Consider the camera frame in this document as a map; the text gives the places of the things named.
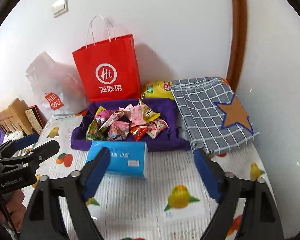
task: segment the light switch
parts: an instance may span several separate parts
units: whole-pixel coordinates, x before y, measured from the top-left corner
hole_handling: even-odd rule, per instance
[[[57,18],[68,11],[68,0],[58,0],[52,4],[53,17]]]

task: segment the brown star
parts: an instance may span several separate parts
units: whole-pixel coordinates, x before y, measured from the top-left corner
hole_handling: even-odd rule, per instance
[[[233,96],[229,104],[213,102],[225,115],[221,129],[226,129],[232,125],[238,124],[247,129],[253,135],[253,129],[249,122],[249,116],[236,95]]]

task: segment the blue gripper pad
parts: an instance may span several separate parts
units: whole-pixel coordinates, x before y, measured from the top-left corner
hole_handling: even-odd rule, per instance
[[[82,197],[85,201],[87,201],[89,198],[94,197],[100,182],[106,173],[106,169],[108,168],[110,164],[110,151],[108,148],[103,147],[100,152],[97,154],[94,160],[89,161],[88,163],[96,161],[98,159],[98,163],[93,169],[93,171],[90,173],[90,176],[85,181],[85,187],[86,191],[82,194]]]
[[[34,143],[36,143],[37,141],[39,140],[39,134],[37,133],[32,133],[32,134],[29,134],[23,138],[20,138],[18,140],[16,140],[14,142],[14,148],[16,150],[22,150]]]
[[[220,203],[223,197],[219,190],[220,184],[223,183],[223,170],[218,163],[210,160],[203,149],[198,149],[194,152],[194,163],[210,198],[213,198],[217,203]]]

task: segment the gray plaid cloth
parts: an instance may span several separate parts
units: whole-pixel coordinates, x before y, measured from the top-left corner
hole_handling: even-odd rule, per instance
[[[254,141],[241,125],[221,129],[224,113],[212,102],[230,103],[234,92],[220,78],[174,80],[171,92],[191,137],[193,150],[203,148],[208,155],[230,152]]]

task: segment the white panel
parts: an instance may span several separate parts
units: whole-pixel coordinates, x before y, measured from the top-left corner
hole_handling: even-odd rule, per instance
[[[141,81],[226,76],[232,35],[231,0],[68,0],[54,19],[56,0],[21,0],[0,27],[0,110],[16,96],[36,104],[25,70],[44,50],[74,65],[90,20],[102,14],[116,34],[133,33]],[[106,39],[101,20],[97,40]]]
[[[248,0],[237,95],[261,132],[256,145],[285,238],[300,230],[300,17],[286,0]]]

